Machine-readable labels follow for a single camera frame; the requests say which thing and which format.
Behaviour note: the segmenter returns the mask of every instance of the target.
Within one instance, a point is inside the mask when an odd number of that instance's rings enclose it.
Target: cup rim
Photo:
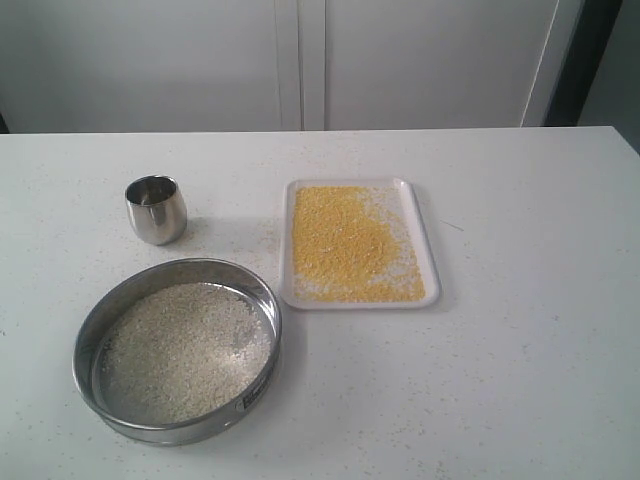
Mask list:
[[[133,200],[131,200],[129,198],[129,192],[131,191],[131,189],[137,185],[138,183],[141,183],[144,180],[149,180],[151,178],[161,178],[163,180],[169,180],[169,182],[171,182],[171,184],[174,186],[175,190],[174,192],[169,195],[167,198],[165,198],[164,200],[161,200],[159,202],[154,202],[154,203],[148,203],[146,205],[143,205],[140,202],[135,202]],[[171,200],[173,197],[175,197],[175,195],[178,193],[179,189],[178,189],[178,182],[175,181],[175,179],[173,179],[172,177],[169,177],[168,175],[145,175],[144,177],[140,177],[136,180],[134,180],[133,182],[131,182],[129,185],[127,185],[127,188],[124,191],[124,198],[127,201],[127,203],[129,203],[130,205],[135,205],[137,207],[153,207],[156,205],[161,205],[165,202],[168,202],[169,200]]]

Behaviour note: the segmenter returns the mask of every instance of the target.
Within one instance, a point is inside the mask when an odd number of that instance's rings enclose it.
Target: scattered grains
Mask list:
[[[424,297],[406,226],[393,208],[385,207],[393,199],[389,188],[306,187],[296,192],[293,267],[298,298],[406,302]]]
[[[239,395],[269,357],[272,334],[239,294],[175,285],[134,304],[111,335],[102,391],[118,416],[184,421]]]

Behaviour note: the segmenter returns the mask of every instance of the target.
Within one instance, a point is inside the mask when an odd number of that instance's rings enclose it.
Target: label on sieve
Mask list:
[[[262,380],[260,380],[260,383],[258,383],[258,385],[256,385],[251,392],[245,395],[244,398],[237,403],[236,410],[240,410],[240,411],[246,410],[251,406],[253,402],[255,402],[256,398],[258,398],[260,394],[264,391],[264,389],[267,388],[267,385],[269,384],[269,378],[273,373],[274,366],[272,366],[271,369],[267,372],[267,374],[264,377],[262,377]]]

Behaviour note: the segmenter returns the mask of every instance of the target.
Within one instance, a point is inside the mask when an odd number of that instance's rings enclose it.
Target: white tray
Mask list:
[[[365,188],[392,188],[397,193],[399,214],[404,220],[413,247],[420,277],[424,285],[425,296],[417,301],[380,302],[380,303],[344,303],[320,302],[305,300],[295,295],[295,276],[293,273],[293,212],[296,201],[296,191],[304,187],[339,187],[355,186]],[[371,180],[297,180],[290,183],[285,191],[284,229],[280,254],[280,294],[285,302],[295,308],[305,310],[337,310],[337,309],[367,309],[367,308],[420,308],[435,302],[440,295],[440,282],[433,261],[433,255],[427,234],[422,223],[416,197],[411,185],[399,178],[382,178]]]

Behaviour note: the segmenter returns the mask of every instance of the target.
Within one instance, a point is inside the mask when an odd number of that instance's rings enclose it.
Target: white wall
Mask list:
[[[569,41],[580,2],[560,2],[327,0],[327,127],[519,126],[554,18],[542,112]]]
[[[640,0],[624,0],[580,116],[613,125],[640,152]]]
[[[0,111],[13,132],[279,130],[276,41],[272,1],[0,0]]]

